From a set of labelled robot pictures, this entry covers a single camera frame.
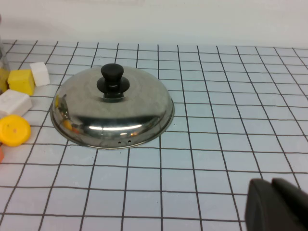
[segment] black grid line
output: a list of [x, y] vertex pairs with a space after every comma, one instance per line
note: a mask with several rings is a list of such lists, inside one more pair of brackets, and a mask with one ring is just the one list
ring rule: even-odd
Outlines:
[[[184, 89], [183, 85], [183, 77], [182, 77], [182, 70], [181, 70], [181, 61], [180, 61], [180, 52], [179, 52], [179, 46], [178, 48], [178, 58], [179, 58], [179, 66], [180, 66], [180, 77], [181, 77], [181, 83], [182, 83], [182, 88]], [[191, 142], [191, 136], [189, 133], [189, 124], [188, 124], [188, 118], [187, 118], [187, 108], [186, 108], [186, 100], [185, 100], [185, 94], [183, 92], [183, 100], [184, 100], [184, 108], [185, 108], [185, 114], [186, 114], [186, 123], [187, 123], [187, 130], [188, 130], [188, 139], [189, 139], [189, 147], [190, 147], [190, 153], [191, 153], [191, 159], [192, 159], [192, 169], [193, 169], [193, 180], [194, 180], [194, 186], [196, 189], [196, 198], [197, 198], [197, 205], [198, 205], [198, 211], [199, 211], [199, 219], [200, 219], [200, 228], [201, 231], [203, 231], [203, 224], [202, 224], [202, 215], [201, 215], [201, 208], [200, 208], [200, 202], [199, 202], [199, 195], [198, 195], [198, 186], [197, 186], [197, 180], [196, 180], [196, 173], [194, 170], [194, 162], [193, 162], [193, 151], [192, 151], [192, 142]]]
[[[3, 42], [3, 44], [8, 44], [8, 45], [12, 45], [12, 43], [8, 43], [8, 42]], [[42, 46], [42, 47], [53, 47], [53, 45], [41, 45], [38, 44], [37, 46]], [[58, 47], [64, 47], [64, 48], [74, 48], [75, 46], [63, 46], [63, 45], [59, 45]], [[78, 47], [78, 48], [82, 48], [82, 49], [90, 49], [93, 50], [95, 49], [94, 47]], [[116, 48], [98, 48], [99, 50], [116, 50]], [[305, 48], [295, 48], [298, 50], [307, 50]], [[123, 51], [136, 51], [136, 49], [119, 49], [119, 50], [123, 50]], [[140, 49], [140, 51], [154, 51], [154, 50], [145, 50], [145, 49]], [[161, 51], [161, 52], [171, 52], [171, 53], [177, 53], [177, 51]], [[197, 53], [196, 51], [180, 51], [180, 53]], [[200, 54], [217, 54], [214, 52], [199, 52]], [[220, 53], [220, 54], [224, 54], [224, 55], [236, 55], [235, 53]], [[251, 56], [256, 56], [257, 54], [240, 54], [240, 55], [251, 55]], [[276, 56], [274, 54], [263, 54], [262, 56]], [[282, 55], [281, 57], [294, 57], [294, 56], [290, 56], [290, 55]]]
[[24, 60], [21, 62], [21, 64], [20, 64], [18, 70], [19, 70], [19, 69], [21, 68], [21, 66], [24, 64], [24, 62], [25, 62], [26, 59], [28, 58], [29, 54], [33, 51], [33, 49], [34, 49], [35, 45], [37, 44], [37, 42], [38, 42], [38, 40], [34, 43], [34, 45], [32, 46], [31, 50], [29, 51], [29, 53], [27, 53], [26, 57], [25, 57]]
[[284, 67], [288, 70], [289, 74], [292, 76], [293, 80], [294, 80], [295, 83], [297, 84], [297, 86], [298, 86], [298, 88], [300, 89], [300, 91], [303, 93], [303, 95], [304, 95], [304, 96], [306, 97], [306, 99], [308, 100], [308, 96], [304, 93], [304, 91], [302, 90], [302, 88], [300, 87], [300, 85], [297, 83], [296, 79], [295, 79], [295, 78], [293, 77], [293, 75], [291, 74], [291, 72], [290, 72], [289, 68], [287, 67], [287, 65], [284, 64], [284, 61], [282, 60], [282, 58], [280, 57], [279, 54], [278, 54], [278, 57], [280, 58], [280, 60], [281, 60], [281, 62], [283, 63]]
[[[252, 86], [253, 86], [255, 92], [257, 93], [254, 84], [253, 84], [252, 82], [251, 82], [251, 84], [252, 84]], [[300, 185], [299, 185], [299, 183], [298, 183], [298, 181], [297, 181], [296, 175], [295, 175], [295, 173], [293, 172], [292, 166], [291, 166], [291, 164], [290, 164], [290, 162], [289, 162], [289, 160], [288, 160], [288, 158], [287, 158], [287, 156], [286, 156], [286, 154], [285, 154], [285, 151], [284, 151], [284, 149], [283, 149], [283, 147], [282, 147], [282, 145], [281, 145], [280, 140], [278, 139], [278, 136], [277, 136], [277, 134], [276, 134], [276, 131], [275, 131], [275, 129], [274, 129], [274, 126], [272, 125], [272, 122], [271, 122], [271, 120], [270, 120], [270, 117], [268, 116], [268, 113], [266, 112], [266, 110], [265, 110], [265, 108], [264, 108], [264, 106], [263, 106], [263, 104], [262, 104], [262, 101], [261, 101], [261, 99], [260, 99], [258, 93], [257, 93], [257, 97], [258, 97], [258, 99], [259, 99], [259, 101], [260, 101], [260, 103], [261, 103], [261, 106], [262, 106], [262, 108], [263, 108], [263, 111], [264, 111], [264, 113], [265, 113], [267, 119], [268, 119], [268, 122], [269, 122], [269, 124], [270, 124], [270, 126], [271, 126], [271, 128], [272, 128], [272, 130], [273, 130], [273, 132], [274, 132], [274, 135], [276, 136], [276, 140], [277, 140], [277, 142], [278, 142], [278, 144], [279, 144], [279, 146], [280, 146], [280, 148], [281, 148], [281, 150], [282, 150], [282, 152], [283, 152], [283, 155], [284, 155], [284, 157], [285, 157], [285, 159], [286, 159], [286, 161], [287, 161], [287, 163], [288, 163], [288, 165], [289, 165], [289, 167], [290, 167], [290, 170], [291, 170], [291, 172], [292, 172], [292, 174], [293, 174], [293, 176], [294, 176], [294, 178], [295, 178], [295, 181], [296, 181], [296, 183], [297, 183], [297, 186], [300, 188]]]
[[[139, 50], [139, 44], [138, 44], [138, 46], [137, 46], [136, 68], [137, 68], [137, 66], [138, 66], [138, 50]], [[122, 218], [121, 218], [121, 231], [123, 231], [123, 225], [124, 225], [124, 214], [125, 214], [125, 204], [126, 204], [128, 170], [129, 170], [129, 154], [130, 154], [130, 148], [128, 149], [128, 155], [127, 155], [127, 166], [126, 166], [125, 185], [124, 185], [124, 196], [123, 196], [123, 209], [122, 209]]]
[[116, 47], [116, 55], [115, 55], [115, 63], [116, 63], [116, 59], [117, 59], [117, 53], [118, 53], [118, 51], [119, 51], [119, 43], [117, 44], [117, 47]]
[[[221, 61], [221, 57], [220, 57], [220, 54], [219, 54], [218, 47], [216, 47], [216, 48], [217, 48], [217, 52], [218, 52], [219, 59], [220, 59], [220, 61]], [[226, 79], [227, 79], [227, 82], [228, 82], [230, 91], [231, 91], [231, 93], [232, 93], [232, 97], [233, 97], [233, 100], [234, 100], [234, 103], [235, 103], [237, 112], [238, 112], [238, 114], [239, 114], [239, 116], [240, 116], [240, 120], [241, 120], [242, 126], [243, 126], [243, 128], [244, 128], [244, 131], [245, 131], [245, 135], [246, 135], [246, 137], [247, 137], [247, 140], [248, 140], [248, 142], [249, 142], [250, 149], [251, 149], [252, 154], [253, 154], [253, 156], [254, 156], [254, 159], [255, 159], [255, 161], [256, 161], [257, 168], [258, 168], [258, 170], [259, 170], [259, 173], [260, 173], [261, 178], [263, 179], [263, 176], [262, 176], [261, 170], [260, 170], [260, 166], [259, 166], [259, 163], [258, 163], [257, 158], [256, 158], [256, 154], [255, 154], [254, 148], [253, 148], [253, 146], [252, 146], [252, 144], [251, 144], [251, 141], [250, 141], [250, 139], [249, 139], [249, 136], [248, 136], [248, 134], [247, 134], [246, 126], [245, 126], [245, 124], [244, 124], [244, 122], [243, 122], [240, 109], [239, 109], [239, 107], [238, 107], [238, 105], [237, 105], [237, 103], [236, 103], [236, 99], [235, 99], [235, 97], [234, 97], [234, 92], [232, 91], [232, 88], [231, 88], [231, 85], [230, 85], [230, 82], [229, 82], [229, 79], [228, 79], [228, 76], [227, 76], [226, 72], [225, 72], [225, 77], [226, 77]]]
[[[40, 125], [31, 125], [31, 127], [41, 127]], [[53, 126], [42, 126], [42, 128], [54, 128]], [[177, 131], [177, 130], [168, 130], [165, 132], [177, 132], [177, 133], [188, 133], [188, 131]], [[276, 136], [275, 134], [267, 134], [267, 133], [235, 133], [235, 132], [212, 132], [212, 131], [190, 131], [190, 133], [201, 133], [201, 134], [224, 134], [224, 135], [262, 135], [262, 136]], [[290, 134], [279, 134], [277, 136], [299, 136], [299, 137], [303, 137], [303, 135], [290, 135]]]
[[[200, 60], [201, 69], [203, 70], [202, 63], [201, 63], [201, 58], [200, 58], [200, 54], [198, 54], [198, 56], [199, 56], [199, 60]], [[204, 78], [204, 83], [205, 83], [206, 90], [208, 90], [208, 88], [207, 88], [207, 83], [206, 83], [206, 79], [205, 79], [205, 76], [204, 76], [204, 72], [202, 72], [202, 74], [203, 74], [203, 78]], [[209, 103], [210, 103], [210, 105], [211, 105], [211, 112], [212, 112], [213, 119], [214, 119], [215, 129], [216, 129], [216, 132], [218, 133], [218, 128], [217, 128], [216, 119], [215, 119], [213, 107], [212, 107], [212, 104], [211, 104], [211, 98], [210, 98], [209, 92], [207, 93], [207, 96], [208, 96]], [[223, 152], [223, 150], [222, 150], [222, 145], [221, 145], [221, 140], [220, 140], [219, 134], [217, 134], [217, 138], [218, 138], [219, 147], [220, 147], [220, 151], [221, 151], [221, 154], [222, 154], [224, 166], [225, 166], [225, 169], [226, 169], [226, 174], [227, 174], [227, 177], [228, 177], [228, 182], [229, 182], [230, 191], [231, 191], [231, 194], [232, 194], [232, 199], [233, 199], [233, 202], [234, 202], [234, 207], [235, 207], [235, 211], [236, 211], [236, 216], [237, 216], [237, 219], [238, 219], [238, 222], [239, 222], [240, 230], [242, 231], [242, 227], [241, 227], [241, 223], [240, 223], [240, 215], [239, 215], [239, 211], [238, 211], [238, 208], [237, 208], [237, 205], [236, 205], [236, 201], [235, 201], [235, 197], [234, 197], [234, 194], [233, 194], [233, 188], [232, 188], [232, 184], [231, 184], [231, 180], [230, 180], [230, 176], [229, 176], [229, 172], [228, 172], [227, 162], [226, 162], [226, 159], [225, 159], [224, 152]]]
[[[34, 47], [35, 47], [35, 45], [37, 44], [37, 42], [38, 42], [38, 41], [35, 42], [35, 44], [33, 45], [32, 49], [30, 50], [29, 54], [30, 54], [31, 51], [34, 49]], [[51, 51], [50, 56], [52, 55], [54, 49], [56, 48], [56, 45], [53, 47], [53, 50]], [[45, 123], [47, 116], [48, 116], [48, 112], [46, 113], [45, 118], [44, 118], [44, 120], [43, 120], [43, 122], [42, 122], [42, 124], [41, 124], [41, 127], [40, 127], [39, 130], [38, 130], [38, 134], [36, 135], [36, 138], [35, 138], [35, 140], [34, 140], [34, 143], [33, 143], [32, 146], [31, 146], [31, 150], [30, 150], [30, 152], [29, 152], [29, 154], [28, 154], [28, 156], [27, 156], [27, 159], [26, 159], [26, 161], [25, 161], [25, 163], [24, 163], [24, 165], [23, 165], [23, 168], [22, 168], [22, 170], [21, 170], [21, 172], [20, 172], [20, 174], [19, 174], [19, 177], [18, 177], [18, 180], [17, 180], [17, 182], [16, 182], [16, 184], [15, 184], [15, 187], [13, 188], [13, 190], [12, 190], [12, 192], [11, 192], [11, 194], [10, 194], [10, 197], [9, 197], [9, 199], [8, 199], [6, 205], [5, 205], [5, 208], [4, 208], [4, 210], [3, 210], [4, 213], [6, 212], [8, 206], [9, 206], [9, 203], [10, 203], [10, 201], [11, 201], [11, 198], [12, 198], [14, 192], [15, 192], [16, 186], [18, 185], [18, 183], [19, 183], [19, 181], [20, 181], [20, 179], [21, 179], [21, 176], [22, 176], [22, 174], [23, 174], [23, 172], [24, 172], [24, 169], [25, 169], [25, 167], [26, 167], [26, 164], [27, 164], [27, 162], [28, 162], [28, 160], [29, 160], [29, 158], [30, 158], [30, 156], [31, 156], [32, 150], [33, 150], [33, 148], [34, 148], [34, 145], [36, 144], [36, 141], [38, 140], [38, 136], [39, 136], [39, 134], [40, 134], [40, 131], [42, 130], [42, 126], [43, 126], [43, 124]], [[2, 222], [3, 222], [3, 219], [4, 219], [4, 215], [2, 215], [2, 217], [1, 217], [1, 219], [0, 219], [0, 226], [1, 226]]]
[[126, 166], [126, 176], [125, 176], [125, 186], [124, 186], [124, 196], [123, 196], [123, 209], [122, 209], [122, 217], [121, 217], [121, 231], [123, 231], [123, 225], [124, 225], [124, 213], [125, 213], [125, 203], [126, 203], [126, 193], [127, 193], [127, 181], [128, 181], [128, 170], [129, 170], [129, 154], [130, 154], [130, 148], [128, 149], [128, 155], [127, 155], [127, 166]]
[[292, 50], [294, 51], [294, 53], [297, 55], [297, 57], [300, 59], [300, 61], [302, 62], [303, 66], [306, 67], [306, 69], [308, 70], [307, 65], [303, 62], [302, 58], [308, 58], [308, 57], [299, 57], [299, 55], [297, 54], [296, 50], [294, 48], [292, 48]]
[[15, 42], [14, 42], [13, 44], [10, 44], [11, 47], [8, 49], [8, 51], [7, 51], [6, 53], [9, 53], [9, 52], [10, 52], [10, 50], [13, 48], [13, 46], [15, 45], [16, 42], [17, 42], [17, 40], [15, 40]]
[[[98, 45], [99, 45], [99, 43], [97, 43], [97, 46], [96, 46], [95, 54], [94, 54], [92, 64], [91, 64], [91, 68], [92, 68], [93, 63], [94, 63], [94, 59], [95, 59], [95, 55], [96, 55], [96, 52], [97, 52], [97, 49], [98, 49]], [[83, 214], [82, 214], [83, 216], [85, 216], [85, 214], [86, 214], [86, 209], [87, 209], [89, 194], [90, 194], [90, 187], [91, 187], [91, 183], [92, 183], [92, 177], [93, 177], [96, 158], [97, 158], [97, 153], [98, 153], [98, 149], [96, 149], [95, 158], [94, 158], [94, 162], [93, 162], [93, 165], [92, 165], [92, 171], [91, 171], [91, 176], [90, 176], [90, 180], [89, 180], [89, 189], [88, 189], [88, 192], [87, 192], [86, 202], [85, 202], [85, 206], [84, 206]], [[83, 219], [84, 219], [84, 217], [81, 218], [80, 228], [79, 228], [80, 231], [82, 231]]]
[[[39, 213], [0, 213], [0, 215], [22, 215], [22, 216], [42, 216]], [[45, 214], [46, 217], [64, 217], [64, 218], [81, 218], [82, 215], [65, 215], [65, 214]], [[85, 215], [86, 218], [122, 218], [122, 216], [113, 216], [113, 215]], [[178, 220], [199, 220], [198, 218], [178, 218], [178, 217], [147, 217], [147, 216], [124, 216], [124, 218], [148, 218], [148, 219], [178, 219]], [[204, 221], [217, 221], [217, 222], [238, 222], [237, 220], [231, 219], [206, 219]]]
[[[27, 53], [20, 53], [20, 52], [8, 52], [8, 53], [11, 53], [11, 54], [27, 54]], [[41, 54], [41, 53], [31, 53], [31, 54], [34, 54], [34, 55], [48, 55], [48, 54]], [[70, 57], [70, 55], [67, 55], [67, 54], [55, 54], [55, 55]], [[92, 58], [93, 56], [77, 54], [77, 55], [74, 55], [74, 57], [88, 57], [88, 58]], [[109, 57], [107, 57], [107, 56], [96, 56], [96, 58], [114, 59], [114, 57], [111, 57], [111, 56], [109, 56]], [[136, 60], [135, 58], [119, 58], [119, 57], [118, 57], [118, 59]], [[139, 59], [139, 60], [176, 62], [176, 60], [170, 60], [170, 59], [159, 59], [159, 60], [157, 60], [157, 59]], [[19, 61], [10, 61], [10, 62], [11, 63], [20, 63]], [[199, 63], [199, 61], [191, 61], [191, 60], [183, 60], [182, 62]], [[201, 63], [209, 63], [209, 64], [220, 64], [220, 63], [223, 63], [223, 64], [239, 64], [239, 63], [236, 63], [236, 62], [211, 62], [211, 61], [206, 61], [206, 62], [203, 61]], [[57, 64], [56, 63], [49, 63], [49, 64], [67, 65], [67, 64], [61, 64], [61, 63], [57, 63]], [[243, 64], [262, 64], [262, 63], [247, 63], [247, 62], [245, 62]], [[86, 64], [72, 64], [72, 65], [90, 66], [90, 65], [86, 65]], [[268, 64], [268, 65], [283, 66], [284, 64]], [[288, 64], [288, 65], [290, 65], [290, 66], [302, 66], [302, 64]]]
[[[59, 143], [36, 143], [35, 145], [55, 145], [55, 146], [65, 146], [65, 144], [59, 144]], [[78, 144], [68, 144], [67, 146], [80, 146]], [[133, 147], [132, 149], [159, 149], [159, 147]], [[162, 150], [190, 150], [189, 148], [161, 148]], [[198, 149], [194, 148], [192, 149], [194, 151], [220, 151], [217, 149]], [[239, 150], [223, 150], [224, 152], [239, 152], [239, 153], [251, 153], [251, 151], [239, 151]], [[255, 153], [283, 153], [283, 152], [270, 152], [270, 151], [255, 151]], [[286, 154], [308, 154], [308, 152], [285, 152]]]
[[[76, 45], [76, 47], [75, 47], [75, 50], [74, 50], [74, 52], [73, 52], [73, 54], [72, 54], [72, 57], [71, 57], [71, 59], [70, 59], [70, 61], [69, 61], [69, 64], [70, 64], [71, 61], [73, 60], [74, 53], [75, 53], [75, 51], [76, 51], [76, 49], [77, 49], [77, 47], [78, 47], [78, 44], [79, 44], [79, 42], [77, 42], [77, 45]], [[66, 72], [67, 72], [67, 70], [68, 70], [68, 67], [69, 67], [69, 65], [67, 66], [67, 68], [66, 68], [66, 70], [65, 70], [65, 73], [63, 74], [63, 77], [62, 77], [62, 79], [61, 79], [60, 85], [61, 85], [61, 83], [62, 83], [62, 81], [63, 81], [63, 79], [64, 79], [64, 77], [65, 77], [65, 74], [66, 74]], [[64, 153], [65, 153], [65, 151], [66, 151], [67, 145], [68, 145], [68, 140], [66, 141], [66, 144], [65, 144], [65, 147], [64, 147], [64, 150], [63, 150], [63, 153], [62, 153], [62, 157], [61, 157], [60, 163], [61, 163], [62, 160], [63, 160], [63, 156], [64, 156]], [[53, 182], [52, 182], [52, 185], [51, 185], [49, 194], [48, 194], [48, 198], [47, 198], [47, 201], [46, 201], [46, 205], [45, 205], [45, 208], [44, 208], [44, 213], [43, 213], [43, 216], [42, 216], [41, 221], [40, 221], [40, 224], [39, 224], [38, 231], [40, 231], [40, 229], [41, 229], [41, 227], [42, 227], [42, 224], [43, 224], [43, 221], [44, 221], [44, 217], [45, 217], [44, 214], [46, 213], [46, 210], [47, 210], [47, 207], [48, 207], [48, 203], [49, 203], [49, 199], [50, 199], [50, 195], [51, 195], [51, 193], [52, 193], [52, 188], [53, 188], [54, 183], [55, 183], [55, 181], [56, 181], [56, 178], [57, 178], [57, 176], [58, 176], [59, 169], [60, 169], [60, 165], [58, 166], [57, 171], [56, 171], [56, 175], [55, 175], [55, 177], [54, 177], [54, 179], [53, 179]]]
[[[220, 152], [220, 150], [211, 150], [212, 152]], [[24, 163], [1, 163], [4, 165], [24, 165]], [[81, 167], [92, 167], [93, 165], [82, 165], [82, 164], [39, 164], [39, 163], [27, 163], [26, 165], [29, 166], [81, 166]], [[127, 168], [127, 166], [122, 166], [122, 165], [95, 165], [98, 167], [121, 167], [121, 168]], [[160, 169], [160, 167], [141, 167], [141, 166], [128, 166], [128, 168], [141, 168], [141, 169]], [[192, 168], [176, 168], [176, 167], [162, 167], [161, 169], [163, 170], [193, 170]], [[223, 169], [205, 169], [205, 168], [195, 168], [197, 171], [217, 171], [217, 172], [225, 172], [226, 170]], [[243, 172], [243, 173], [259, 173], [259, 171], [248, 171], [248, 170], [228, 170], [228, 172]], [[278, 173], [278, 174], [292, 174], [291, 171], [288, 172], [277, 172], [277, 171], [261, 171], [261, 173]], [[294, 172], [294, 173], [300, 173], [300, 174], [308, 174], [308, 172]], [[5, 185], [0, 185], [2, 188], [14, 188], [15, 186], [5, 186]], [[16, 188], [27, 188], [27, 186], [16, 186]]]
[[91, 171], [91, 176], [90, 176], [90, 180], [89, 180], [89, 188], [88, 188], [88, 192], [87, 192], [85, 206], [84, 206], [83, 213], [82, 213], [82, 218], [81, 218], [81, 222], [80, 222], [79, 231], [82, 231], [83, 220], [84, 220], [84, 216], [86, 214], [86, 209], [87, 209], [88, 200], [89, 200], [89, 194], [90, 194], [90, 190], [91, 190], [92, 177], [93, 177], [95, 163], [96, 163], [96, 158], [97, 158], [97, 153], [98, 153], [98, 149], [96, 149], [95, 158], [94, 158], [94, 162], [93, 162], [93, 165], [92, 165], [92, 171]]
[[[160, 79], [159, 76], [159, 45], [157, 45], [157, 78]], [[162, 175], [162, 139], [159, 136], [159, 184], [160, 184], [160, 216], [164, 216], [163, 211], [163, 175]], [[160, 229], [164, 231], [164, 220], [160, 219]]]
[[50, 200], [50, 195], [51, 195], [51, 193], [52, 193], [52, 189], [54, 188], [54, 184], [55, 184], [55, 182], [56, 182], [56, 179], [57, 179], [57, 176], [58, 176], [60, 167], [61, 167], [61, 163], [62, 163], [64, 154], [65, 154], [65, 151], [66, 151], [66, 148], [67, 148], [67, 144], [68, 144], [68, 140], [66, 141], [66, 145], [65, 145], [65, 147], [64, 147], [64, 150], [63, 150], [63, 153], [62, 153], [62, 156], [61, 156], [60, 164], [59, 164], [59, 166], [58, 166], [58, 168], [57, 168], [57, 171], [56, 171], [56, 174], [55, 174], [55, 176], [54, 176], [54, 178], [53, 178], [51, 187], [48, 187], [48, 188], [50, 188], [50, 190], [49, 190], [49, 192], [48, 192], [48, 197], [47, 197], [47, 200], [46, 200], [46, 204], [45, 204], [45, 207], [44, 207], [44, 211], [43, 211], [43, 214], [42, 214], [42, 218], [41, 218], [40, 223], [39, 223], [38, 231], [40, 231], [41, 228], [42, 228], [43, 221], [44, 221], [44, 217], [45, 217], [45, 213], [46, 213], [46, 210], [47, 210], [47, 207], [48, 207], [48, 203], [49, 203], [49, 200]]
[[271, 73], [268, 71], [268, 69], [267, 69], [266, 65], [265, 65], [265, 64], [263, 64], [263, 65], [264, 65], [265, 69], [267, 70], [267, 72], [268, 72], [268, 74], [269, 74], [270, 78], [273, 80], [273, 82], [274, 82], [274, 84], [275, 84], [275, 86], [276, 86], [276, 88], [277, 88], [277, 90], [278, 90], [279, 94], [280, 94], [280, 95], [281, 95], [281, 97], [283, 98], [284, 103], [286, 104], [287, 108], [289, 109], [290, 113], [292, 114], [292, 116], [293, 116], [294, 120], [296, 121], [296, 123], [297, 123], [297, 125], [298, 125], [299, 129], [302, 131], [303, 135], [305, 136], [304, 131], [302, 130], [302, 128], [301, 128], [301, 126], [300, 126], [300, 124], [299, 124], [298, 120], [297, 120], [297, 119], [296, 119], [296, 117], [294, 116], [294, 114], [293, 114], [292, 110], [290, 109], [290, 107], [289, 107], [289, 105], [288, 105], [287, 101], [285, 100], [284, 96], [281, 94], [281, 92], [280, 92], [280, 90], [279, 90], [279, 88], [278, 88], [277, 84], [275, 83], [275, 81], [274, 81], [273, 77], [271, 76]]

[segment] orange object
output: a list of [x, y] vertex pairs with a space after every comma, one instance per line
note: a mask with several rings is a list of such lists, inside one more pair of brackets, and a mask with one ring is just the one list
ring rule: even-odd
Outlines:
[[0, 146], [0, 163], [2, 162], [3, 158], [4, 158], [4, 154]]
[[26, 142], [31, 134], [28, 122], [18, 115], [8, 115], [0, 120], [0, 141], [10, 147]]
[[63, 121], [63, 126], [66, 127], [69, 130], [73, 129], [71, 122], [69, 122], [69, 120], [67, 120], [67, 119], [65, 121]]

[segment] black knob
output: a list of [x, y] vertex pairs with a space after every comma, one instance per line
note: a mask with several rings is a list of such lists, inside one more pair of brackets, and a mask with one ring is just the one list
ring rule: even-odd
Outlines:
[[124, 73], [124, 68], [119, 64], [106, 64], [102, 66], [101, 73], [106, 82], [119, 82]]
[[96, 85], [107, 95], [121, 95], [129, 88], [129, 81], [123, 77], [124, 68], [119, 64], [106, 64], [101, 68], [103, 75]]

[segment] stainless steel lid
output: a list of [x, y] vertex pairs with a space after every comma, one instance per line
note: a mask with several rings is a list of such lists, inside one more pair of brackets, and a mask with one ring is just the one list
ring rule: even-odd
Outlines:
[[80, 145], [120, 149], [164, 132], [174, 115], [165, 86], [149, 73], [118, 64], [82, 71], [57, 91], [55, 128]]

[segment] yellow round block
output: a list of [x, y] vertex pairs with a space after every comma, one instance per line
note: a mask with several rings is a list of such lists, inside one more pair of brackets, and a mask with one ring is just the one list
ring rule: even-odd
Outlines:
[[10, 147], [26, 142], [31, 134], [28, 122], [18, 115], [8, 115], [0, 119], [0, 141]]

